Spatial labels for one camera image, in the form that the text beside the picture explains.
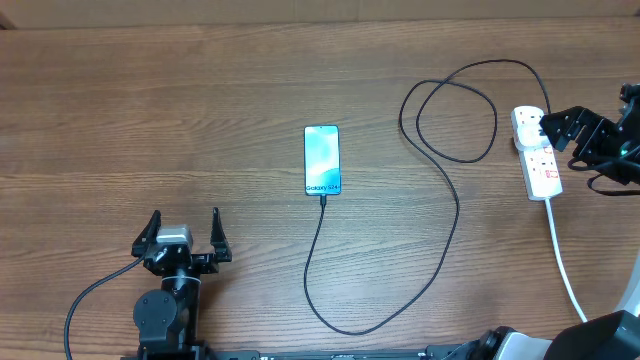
wooden surface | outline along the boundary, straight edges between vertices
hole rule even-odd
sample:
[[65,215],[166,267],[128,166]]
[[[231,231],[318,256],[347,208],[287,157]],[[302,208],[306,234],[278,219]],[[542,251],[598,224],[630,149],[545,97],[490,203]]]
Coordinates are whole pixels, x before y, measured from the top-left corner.
[[[539,71],[553,109],[615,119],[620,84],[640,82],[639,33],[634,18],[0,32],[0,358],[62,359],[72,301],[133,260],[152,211],[188,223],[205,250],[212,206],[234,254],[204,278],[199,335],[216,349],[421,348],[498,325],[555,336],[579,319],[511,140],[511,109],[543,105],[525,69],[458,78],[494,99],[497,141],[481,163],[442,161],[462,203],[445,265],[414,306],[367,336],[333,333],[304,298],[319,205],[304,195],[302,129],[337,124],[342,142],[343,193],[328,202],[310,293],[330,322],[362,329],[424,285],[453,221],[443,178],[398,132],[411,86],[515,58]],[[491,109],[473,94],[446,89],[425,115],[426,137],[449,155],[488,143]],[[640,247],[638,200],[598,196],[564,166],[561,175],[553,203],[567,272],[586,314],[601,316]],[[136,268],[89,295],[72,324],[75,358],[132,354],[133,305],[159,285]]]
[[640,0],[0,0],[0,12],[18,29],[633,16],[638,10]]

white power strip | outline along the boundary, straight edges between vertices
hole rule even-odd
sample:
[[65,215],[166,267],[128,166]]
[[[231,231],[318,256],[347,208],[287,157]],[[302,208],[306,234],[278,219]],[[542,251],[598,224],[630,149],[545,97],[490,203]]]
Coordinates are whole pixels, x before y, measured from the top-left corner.
[[511,113],[513,140],[520,154],[529,200],[541,201],[562,192],[553,147],[542,132],[544,112],[534,106],[519,106]]

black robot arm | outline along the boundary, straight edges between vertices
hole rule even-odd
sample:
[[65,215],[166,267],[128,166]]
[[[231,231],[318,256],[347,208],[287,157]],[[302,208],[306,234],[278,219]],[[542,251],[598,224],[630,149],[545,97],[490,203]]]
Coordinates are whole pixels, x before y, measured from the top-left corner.
[[217,273],[219,263],[231,261],[220,212],[213,208],[214,251],[206,254],[191,253],[193,238],[187,225],[161,226],[160,216],[156,210],[131,248],[131,255],[144,258],[147,270],[162,277],[162,285],[138,299],[133,310],[140,331],[138,354],[122,359],[211,360],[212,351],[196,333],[200,275]]
[[[540,126],[551,145],[564,151],[570,141],[577,146],[569,168],[594,170],[620,184],[640,184],[640,84],[624,84],[620,99],[625,103],[617,123],[576,106],[542,117]],[[583,162],[586,166],[577,166]],[[637,195],[640,191],[604,192],[604,195]]]

white cable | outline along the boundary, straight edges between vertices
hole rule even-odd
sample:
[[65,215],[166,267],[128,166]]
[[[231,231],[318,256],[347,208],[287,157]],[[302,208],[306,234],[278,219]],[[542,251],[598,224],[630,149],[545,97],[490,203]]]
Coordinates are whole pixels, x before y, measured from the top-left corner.
[[580,304],[578,304],[578,300],[576,300],[576,296],[573,294],[573,290],[571,289],[571,284],[569,283],[569,278],[567,278],[567,273],[564,271],[564,265],[562,264],[562,257],[560,256],[560,247],[558,246],[558,238],[556,236],[556,224],[553,221],[553,211],[551,211],[551,200],[549,198],[544,199],[544,204],[547,206],[547,217],[549,218],[549,229],[551,230],[551,241],[553,242],[553,252],[556,253],[556,261],[558,262],[558,268],[560,269],[560,275],[562,275],[562,281],[564,281],[564,286],[567,288],[567,293],[569,294],[569,299],[571,299],[571,303],[573,307],[576,308],[578,312],[578,316],[582,322],[587,322],[587,317],[584,316],[582,312],[582,308],[580,308]]

smartphone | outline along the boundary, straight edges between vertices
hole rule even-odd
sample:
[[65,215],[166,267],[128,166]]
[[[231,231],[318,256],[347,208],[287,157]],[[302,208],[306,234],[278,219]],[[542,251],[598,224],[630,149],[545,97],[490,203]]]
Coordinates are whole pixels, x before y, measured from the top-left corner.
[[304,128],[304,179],[307,195],[340,194],[342,177],[337,126]]

